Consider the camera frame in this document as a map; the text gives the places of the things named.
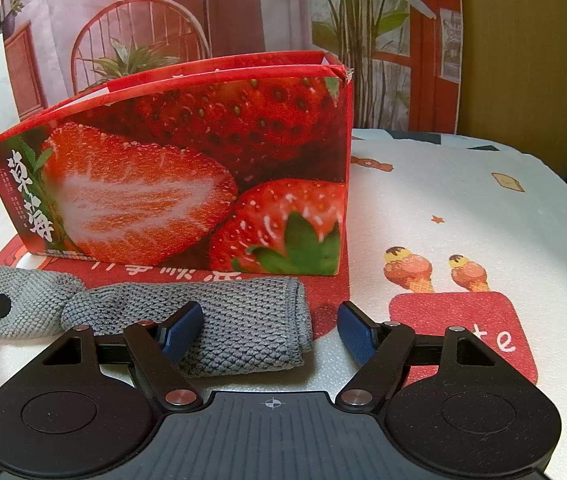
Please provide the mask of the grey knitted cloth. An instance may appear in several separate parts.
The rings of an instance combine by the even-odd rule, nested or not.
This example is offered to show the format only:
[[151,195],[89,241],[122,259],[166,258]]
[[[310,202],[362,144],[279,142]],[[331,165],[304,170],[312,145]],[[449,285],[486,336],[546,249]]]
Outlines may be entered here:
[[3,339],[49,337],[78,324],[97,336],[120,335],[136,322],[161,323],[198,302],[202,330],[180,361],[187,377],[291,370],[312,349],[311,315],[296,278],[87,288],[72,274],[0,266],[0,294],[11,301],[0,318]]

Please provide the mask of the printed room backdrop poster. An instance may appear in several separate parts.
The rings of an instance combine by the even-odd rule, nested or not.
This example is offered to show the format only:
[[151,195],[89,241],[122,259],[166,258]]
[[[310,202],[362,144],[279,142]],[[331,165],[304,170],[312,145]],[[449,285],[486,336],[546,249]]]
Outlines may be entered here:
[[21,116],[109,77],[105,62],[325,50],[354,73],[361,128],[452,133],[461,0],[0,0]]

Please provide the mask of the white patterned table mat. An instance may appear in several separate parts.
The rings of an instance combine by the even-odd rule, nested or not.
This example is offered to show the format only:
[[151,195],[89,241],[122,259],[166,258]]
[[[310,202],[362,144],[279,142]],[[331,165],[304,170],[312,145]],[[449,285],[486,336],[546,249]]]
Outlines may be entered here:
[[556,404],[549,477],[567,479],[567,185],[537,158],[457,136],[438,144],[359,130],[352,143],[346,262],[307,278],[314,349],[282,373],[202,379],[206,390],[325,390],[354,373],[334,309],[416,330],[466,326]]

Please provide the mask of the red strawberry cardboard box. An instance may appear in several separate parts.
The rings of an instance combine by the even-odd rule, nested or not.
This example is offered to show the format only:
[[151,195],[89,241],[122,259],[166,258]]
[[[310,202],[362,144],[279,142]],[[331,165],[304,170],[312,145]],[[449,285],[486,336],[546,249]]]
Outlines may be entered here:
[[148,70],[0,134],[0,198],[37,255],[333,275],[352,108],[321,51]]

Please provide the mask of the yellow panel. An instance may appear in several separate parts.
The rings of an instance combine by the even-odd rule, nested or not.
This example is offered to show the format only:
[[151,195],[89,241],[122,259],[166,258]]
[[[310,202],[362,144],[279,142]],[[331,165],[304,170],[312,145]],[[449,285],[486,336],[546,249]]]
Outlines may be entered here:
[[567,0],[462,0],[458,133],[567,175]]

